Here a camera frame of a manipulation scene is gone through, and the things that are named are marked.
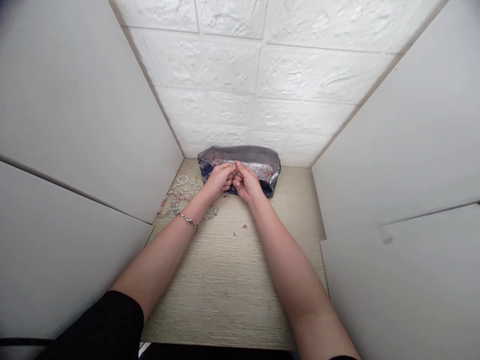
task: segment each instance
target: chain bracelet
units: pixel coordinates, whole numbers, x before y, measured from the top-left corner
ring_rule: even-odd
[[[197,224],[195,221],[193,221],[192,219],[186,217],[185,215],[182,214],[181,211],[178,211],[176,213],[179,217],[181,217],[182,219],[185,219],[187,220],[189,223],[191,223],[191,225],[195,228],[195,229],[200,229],[201,226],[199,224]]]

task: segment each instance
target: finger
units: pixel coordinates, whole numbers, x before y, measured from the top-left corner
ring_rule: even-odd
[[[229,176],[229,174],[234,172],[234,166],[232,164],[228,164],[228,166],[225,166],[224,168],[220,169],[220,174],[222,176],[225,176],[225,179]]]
[[[244,184],[243,183],[240,183],[240,181],[234,179],[232,182],[233,186],[235,187],[235,189],[240,189]]]
[[[220,165],[218,165],[218,166],[215,166],[215,168],[216,168],[216,169],[223,170],[223,169],[226,169],[226,168],[232,167],[232,166],[234,166],[234,165],[232,165],[231,163],[226,162],[226,163],[220,164]]]
[[[244,163],[240,162],[240,161],[235,161],[235,165],[238,169],[238,171],[240,172],[240,174],[245,177],[245,176],[250,176],[250,175],[254,175],[254,176],[257,176],[257,174],[255,174],[255,172],[249,168],[247,165],[245,165]]]

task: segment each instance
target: white board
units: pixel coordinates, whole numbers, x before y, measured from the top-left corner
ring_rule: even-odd
[[[0,337],[54,339],[153,227],[0,162]]]
[[[3,1],[0,159],[152,223],[183,160],[108,1]]]
[[[331,300],[363,359],[478,359],[480,205],[322,241]]]

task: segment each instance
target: white wall panel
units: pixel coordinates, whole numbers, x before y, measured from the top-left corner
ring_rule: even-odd
[[[0,118],[4,159],[147,223],[183,158],[105,1],[2,2]]]
[[[153,227],[0,162],[1,337],[55,339]]]
[[[237,136],[225,137],[223,130],[202,123],[235,125],[248,130],[240,145],[272,147],[283,165],[305,167],[332,142],[398,61],[397,54],[405,53],[446,2],[196,0],[196,33],[190,15],[193,1],[173,1],[172,11],[164,1],[110,0],[119,22],[131,26],[125,33],[135,34],[130,44],[138,47],[138,61],[156,85],[167,120],[188,122],[195,130],[177,137],[183,153],[196,157],[192,143],[204,149],[212,143],[238,145]],[[150,76],[151,62],[159,80]],[[201,92],[191,92],[192,101],[173,105],[172,88]],[[212,91],[235,94],[215,96]],[[276,100],[269,104],[277,109],[250,108],[245,94],[264,105],[264,99]],[[344,112],[346,106],[350,111]],[[324,146],[317,146],[315,155],[311,147],[285,146],[282,139],[290,134],[302,144],[318,135]]]

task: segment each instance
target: white textured wallpaper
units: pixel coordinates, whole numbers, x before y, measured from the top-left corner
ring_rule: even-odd
[[[187,158],[309,167],[446,0],[110,0]]]

